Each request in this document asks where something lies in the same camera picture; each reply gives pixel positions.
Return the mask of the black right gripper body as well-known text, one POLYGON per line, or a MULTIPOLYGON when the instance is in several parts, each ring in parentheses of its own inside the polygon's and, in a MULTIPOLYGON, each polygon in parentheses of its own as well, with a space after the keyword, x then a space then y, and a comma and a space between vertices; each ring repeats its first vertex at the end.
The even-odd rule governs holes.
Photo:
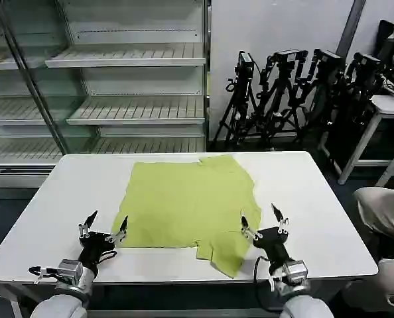
POLYGON ((288 234, 280 231, 278 227, 271 227, 257 231, 253 245, 265 251, 271 267, 281 267, 289 261, 289 254, 285 248, 288 234))

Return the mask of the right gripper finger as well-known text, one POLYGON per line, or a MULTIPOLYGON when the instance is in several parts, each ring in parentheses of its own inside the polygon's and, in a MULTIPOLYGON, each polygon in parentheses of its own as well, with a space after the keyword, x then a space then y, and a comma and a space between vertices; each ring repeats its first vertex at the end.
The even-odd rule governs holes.
POLYGON ((241 216, 241 233, 247 240, 259 240, 262 239, 262 234, 253 230, 247 221, 245 215, 241 216))
POLYGON ((280 209, 278 209, 273 203, 271 204, 271 207, 278 222, 278 233, 288 234, 289 218, 284 217, 280 209))

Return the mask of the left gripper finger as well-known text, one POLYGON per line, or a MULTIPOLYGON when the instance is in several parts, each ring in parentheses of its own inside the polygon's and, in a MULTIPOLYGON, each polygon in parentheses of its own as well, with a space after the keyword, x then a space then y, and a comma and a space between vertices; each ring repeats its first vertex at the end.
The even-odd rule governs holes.
POLYGON ((87 217, 87 219, 81 224, 78 225, 79 232, 80 232, 80 237, 89 237, 89 229, 91 225, 93 224, 96 216, 98 214, 98 211, 95 210, 90 216, 87 217))
POLYGON ((105 241, 107 242, 123 242, 123 240, 127 236, 127 221, 128 221, 128 216, 125 217, 123 220, 119 231, 115 234, 111 234, 108 237, 105 238, 105 241))

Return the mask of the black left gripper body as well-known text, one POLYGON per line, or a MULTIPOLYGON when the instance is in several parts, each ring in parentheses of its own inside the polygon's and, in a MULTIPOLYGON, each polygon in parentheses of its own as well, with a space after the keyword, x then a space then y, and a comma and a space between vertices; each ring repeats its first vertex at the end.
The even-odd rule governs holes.
POLYGON ((82 251, 78 260, 85 268, 95 269, 104 260, 117 255, 115 243, 110 234, 89 232, 79 238, 82 251))

